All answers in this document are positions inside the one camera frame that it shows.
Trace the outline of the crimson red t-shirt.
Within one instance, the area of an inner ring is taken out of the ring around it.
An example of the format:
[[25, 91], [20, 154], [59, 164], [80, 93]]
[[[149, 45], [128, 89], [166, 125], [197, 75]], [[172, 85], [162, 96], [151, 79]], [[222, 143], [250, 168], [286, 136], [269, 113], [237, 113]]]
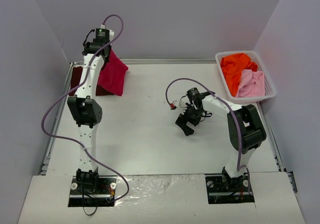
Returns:
[[96, 96], [117, 95], [122, 96], [124, 92], [125, 75], [129, 68], [110, 51], [109, 62], [100, 71]]

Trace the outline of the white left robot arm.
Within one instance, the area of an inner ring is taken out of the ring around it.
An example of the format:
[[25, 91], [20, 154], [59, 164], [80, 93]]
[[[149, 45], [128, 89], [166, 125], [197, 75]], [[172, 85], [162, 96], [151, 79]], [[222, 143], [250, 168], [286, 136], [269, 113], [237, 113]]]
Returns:
[[77, 88], [74, 96], [67, 99], [67, 105], [78, 126], [82, 143], [76, 180], [79, 183], [83, 182], [82, 187], [89, 193], [95, 193], [101, 187], [98, 164], [90, 157], [96, 156], [96, 134], [103, 116], [102, 108], [96, 102], [96, 89], [100, 71], [110, 52], [109, 47], [101, 48], [114, 35], [114, 32], [105, 29], [104, 25], [92, 32], [95, 33], [95, 38], [91, 42], [87, 40], [83, 42], [84, 63], [79, 81], [83, 85]]

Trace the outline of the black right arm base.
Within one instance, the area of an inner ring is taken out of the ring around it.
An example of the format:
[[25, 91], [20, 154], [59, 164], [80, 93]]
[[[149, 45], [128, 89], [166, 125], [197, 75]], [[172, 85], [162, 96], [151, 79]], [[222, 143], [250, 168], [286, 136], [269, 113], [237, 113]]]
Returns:
[[210, 205], [254, 203], [248, 174], [228, 180], [223, 174], [205, 175], [207, 201]]

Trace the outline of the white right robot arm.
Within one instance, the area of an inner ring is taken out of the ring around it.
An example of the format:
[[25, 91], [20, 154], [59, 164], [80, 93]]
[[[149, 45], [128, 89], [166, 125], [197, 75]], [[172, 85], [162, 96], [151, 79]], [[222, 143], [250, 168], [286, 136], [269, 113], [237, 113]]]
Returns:
[[200, 93], [197, 88], [188, 90], [186, 96], [189, 102], [175, 121], [186, 136], [194, 133], [188, 124], [197, 126], [208, 115], [215, 114], [227, 122], [233, 151], [222, 169], [221, 183], [226, 190], [232, 191], [239, 186], [239, 177], [246, 173], [253, 153], [267, 138], [258, 110], [252, 104], [236, 104], [208, 91]]

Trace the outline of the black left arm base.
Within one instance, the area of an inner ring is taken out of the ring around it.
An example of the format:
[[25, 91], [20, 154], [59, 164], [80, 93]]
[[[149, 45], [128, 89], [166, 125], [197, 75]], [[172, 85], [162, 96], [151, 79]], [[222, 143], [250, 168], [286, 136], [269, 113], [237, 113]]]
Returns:
[[77, 180], [73, 176], [67, 207], [81, 208], [87, 216], [93, 216], [98, 208], [115, 206], [116, 188], [115, 176], [100, 176], [96, 187], [89, 186], [85, 181]]

